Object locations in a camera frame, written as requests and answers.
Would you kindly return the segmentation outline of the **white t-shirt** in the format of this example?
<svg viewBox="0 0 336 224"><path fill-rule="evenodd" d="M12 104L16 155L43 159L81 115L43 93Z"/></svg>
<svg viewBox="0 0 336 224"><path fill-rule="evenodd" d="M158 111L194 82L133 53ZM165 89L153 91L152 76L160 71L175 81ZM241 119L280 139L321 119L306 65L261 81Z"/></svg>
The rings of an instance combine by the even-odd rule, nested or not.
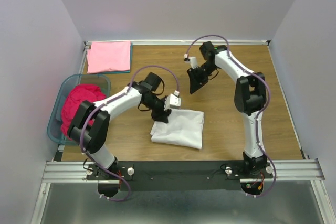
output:
<svg viewBox="0 0 336 224"><path fill-rule="evenodd" d="M155 122L153 124L150 132L151 141L200 150L202 148L203 125L204 112L173 109L167 123Z"/></svg>

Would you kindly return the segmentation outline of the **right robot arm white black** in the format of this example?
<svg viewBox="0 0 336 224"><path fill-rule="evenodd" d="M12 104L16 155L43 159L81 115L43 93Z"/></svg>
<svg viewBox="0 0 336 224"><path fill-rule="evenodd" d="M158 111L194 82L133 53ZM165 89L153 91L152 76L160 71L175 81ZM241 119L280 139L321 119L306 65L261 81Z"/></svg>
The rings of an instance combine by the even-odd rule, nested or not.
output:
<svg viewBox="0 0 336 224"><path fill-rule="evenodd" d="M243 151L242 173L255 177L267 167L267 156L263 145L262 114L268 106L270 94L262 72L252 72L238 61L228 46L214 46L210 41L200 46L205 60L199 65L195 57L184 54L184 61L190 64L187 70L190 79L190 93L193 94L210 81L214 71L224 70L236 83L234 104L243 116L245 148Z"/></svg>

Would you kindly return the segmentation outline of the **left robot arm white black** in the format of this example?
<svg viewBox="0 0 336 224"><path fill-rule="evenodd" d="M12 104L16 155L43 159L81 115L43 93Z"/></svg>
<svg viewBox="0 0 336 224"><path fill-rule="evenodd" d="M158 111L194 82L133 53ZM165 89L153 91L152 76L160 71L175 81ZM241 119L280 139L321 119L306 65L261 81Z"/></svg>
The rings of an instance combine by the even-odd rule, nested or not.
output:
<svg viewBox="0 0 336 224"><path fill-rule="evenodd" d="M119 93L96 103L80 103L69 126L67 135L90 156L104 179L112 179L119 173L118 159L105 145L110 121L133 107L144 105L151 111L155 122L168 123L170 109L165 108L167 97L159 98L155 91L164 81L150 72L145 80L134 82Z"/></svg>

